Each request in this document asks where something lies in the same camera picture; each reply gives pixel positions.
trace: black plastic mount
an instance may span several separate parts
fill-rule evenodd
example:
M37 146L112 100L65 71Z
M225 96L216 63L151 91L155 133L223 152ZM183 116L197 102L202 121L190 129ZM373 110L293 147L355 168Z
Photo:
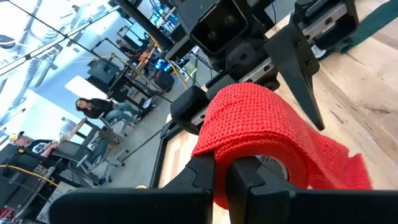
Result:
M303 32L289 23L266 42L265 48L301 108L323 130L325 126L312 87L312 75L319 71L319 63Z
M231 164L226 195L232 224L398 221L398 191L298 189L254 156Z
M51 205L51 224L211 223L213 154L195 156L162 189L77 189Z
M192 134L199 134L200 127L191 123L197 113L205 109L210 103L206 93L198 86L191 86L170 105L173 121Z

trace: blue jeans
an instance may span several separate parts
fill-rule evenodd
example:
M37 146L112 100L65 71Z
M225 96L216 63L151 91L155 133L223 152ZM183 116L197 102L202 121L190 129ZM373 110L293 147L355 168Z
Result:
M132 114L132 116L129 116L128 114L125 113L125 111L128 111ZM116 109L110 111L106 116L105 119L108 122L111 122L114 118L118 120L125 120L127 122L131 122L134 120L134 115L138 114L138 111L134 110L129 104L127 103L119 103Z

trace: metal pole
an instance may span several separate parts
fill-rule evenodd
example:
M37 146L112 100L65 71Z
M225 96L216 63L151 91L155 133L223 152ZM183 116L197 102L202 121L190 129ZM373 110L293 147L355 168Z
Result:
M40 19L36 18L34 15L30 14L29 12L27 12L26 10L24 10L23 8L17 6L16 4L14 4L13 2L10 2L11 4L15 5L16 7L18 7L20 10L24 11L25 13L29 14L30 16L34 17L35 19L39 20L40 22L42 22L43 24L45 24L46 26L50 27L51 29L55 30L56 32L58 32L59 34L61 34L61 37L56 38L55 40L39 47L38 49L32 51L31 53L21 57L20 59L17 59L9 64L7 64L6 66L4 66L3 68L0 69L0 81L7 79L10 75L12 74L7 74L10 71L12 71L13 69L17 68L18 66L22 65L25 61L30 60L31 58L45 52L46 50L52 48L54 45L59 44L60 42L69 39L72 42L74 42L75 44L79 45L80 47L84 48L85 50L88 50L86 47L82 46L81 44L79 44L77 41L73 40L70 38L70 36L73 36L77 33L79 33L81 30L86 29L89 25L97 22L98 20L104 18L105 16L109 15L110 13L118 10L120 8L120 6L115 6L112 9L102 13L101 15L99 15L97 18L92 19L91 21L83 24L82 26L73 29L69 32L67 32L66 34L61 33L59 30L54 29L53 27L51 27L50 25L46 24L45 22L41 21Z
M134 7L129 1L115 0L115 3L131 16L138 24L142 26L151 36L155 37L166 50L170 50L173 47L173 42L169 40L150 20L146 18L136 7Z

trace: black tube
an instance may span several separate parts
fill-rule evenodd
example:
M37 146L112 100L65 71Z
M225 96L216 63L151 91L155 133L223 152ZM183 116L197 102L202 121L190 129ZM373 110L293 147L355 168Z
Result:
M145 146L150 140L152 140L156 135L158 135L162 129L158 130L155 134L153 134L149 139L144 141L140 146L138 146L135 150L131 151L124 159L121 160L121 162L124 162L126 159L128 159L131 155L133 155L135 152L137 152L139 149L141 149L143 146Z
M165 50L170 50L173 47L173 42L158 30L158 28L129 1L115 0L115 3L118 4L120 8L129 14L129 16L131 16L136 22L138 22L138 24L140 24L151 36L153 36Z

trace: person sitting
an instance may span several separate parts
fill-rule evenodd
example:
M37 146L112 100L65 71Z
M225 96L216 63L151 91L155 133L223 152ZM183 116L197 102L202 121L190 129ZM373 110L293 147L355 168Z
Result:
M29 150L42 157L50 158L51 152L58 147L58 142L54 140L38 139L31 141L24 136L24 131L10 136L10 142L15 146L23 146L25 150Z
M120 51L127 55L132 62L139 63L139 55L134 50L130 49L125 43L123 43L121 39L118 39L116 44L119 46Z
M52 155L53 151L58 147L59 143L55 140L37 139L30 140L28 137L24 136L24 131L18 134L10 135L10 142L15 146L24 147L25 151L33 152L35 154L40 154L42 157L47 158L50 162L43 161L45 167L54 166L61 157ZM63 165L67 165L67 161L62 161ZM59 171L65 170L65 166L61 167Z
M97 119L102 113L104 113L103 117L107 122L111 122L114 118L116 118L118 120L125 120L128 123L131 123L134 121L135 115L137 115L138 120L141 119L139 117L138 111L133 109L127 103L113 103L97 98L90 100L86 98L79 98L76 100L75 104L76 110L82 111L88 118ZM124 113L125 111L130 112L132 116Z

